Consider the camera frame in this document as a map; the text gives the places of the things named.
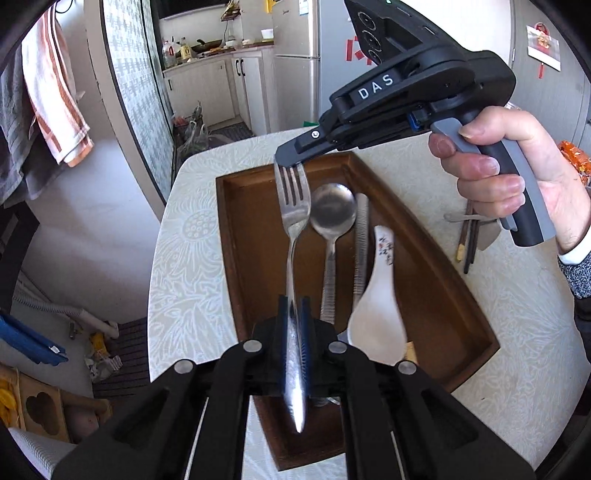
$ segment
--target white ceramic spoon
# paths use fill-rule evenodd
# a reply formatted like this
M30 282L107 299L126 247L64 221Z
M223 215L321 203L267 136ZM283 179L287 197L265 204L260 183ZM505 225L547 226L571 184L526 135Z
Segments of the white ceramic spoon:
M407 335L394 295L394 233L375 231L374 271L349 319L347 337L374 362L395 365L404 358Z

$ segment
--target wooden tray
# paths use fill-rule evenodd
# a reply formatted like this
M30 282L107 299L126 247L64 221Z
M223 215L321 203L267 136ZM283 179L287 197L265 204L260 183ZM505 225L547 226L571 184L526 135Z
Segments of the wooden tray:
M418 362L448 391L474 374L499 349L476 300L435 240L383 182L352 153L327 155L306 163L312 191L324 183L347 185L369 197L370 258L373 227L395 233L394 279L400 312L414 342ZM285 294L288 238L283 230L272 166L216 179L223 260L238 340L250 338L257 321L277 313ZM336 244L336 323L345 329L352 309L354 233ZM325 242L311 226L295 252L295 287L309 296L312 315L320 315ZM255 398L262 428L279 470L338 455L343 449L339 407L308 405L306 426L298 434L280 398Z

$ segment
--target orange snack bag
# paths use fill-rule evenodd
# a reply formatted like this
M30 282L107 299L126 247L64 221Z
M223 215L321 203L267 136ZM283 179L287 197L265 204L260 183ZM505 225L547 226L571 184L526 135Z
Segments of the orange snack bag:
M591 176L591 159L589 156L566 140L559 143L558 149L562 152L563 157L579 172L583 185L587 186Z

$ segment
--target silver refrigerator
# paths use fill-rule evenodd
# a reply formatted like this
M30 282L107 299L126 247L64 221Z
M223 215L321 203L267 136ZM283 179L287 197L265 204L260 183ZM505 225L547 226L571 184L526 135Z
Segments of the silver refrigerator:
M272 8L280 128L317 122L329 96L375 65L359 51L343 0L280 0Z

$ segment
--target drain pipe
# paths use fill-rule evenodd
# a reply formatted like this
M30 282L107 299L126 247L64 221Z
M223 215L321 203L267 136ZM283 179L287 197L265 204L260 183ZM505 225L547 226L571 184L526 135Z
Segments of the drain pipe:
M115 326L112 326L106 322L103 322L102 320L96 318L93 314L87 312L85 309L66 305L56 305L55 303L37 300L24 293L18 287L14 290L12 299L22 305L31 307L32 309L40 310L41 312L61 313L63 315L67 315L68 317L73 317L95 328L96 330L103 332L111 338L119 338L119 329L116 327L116 324Z

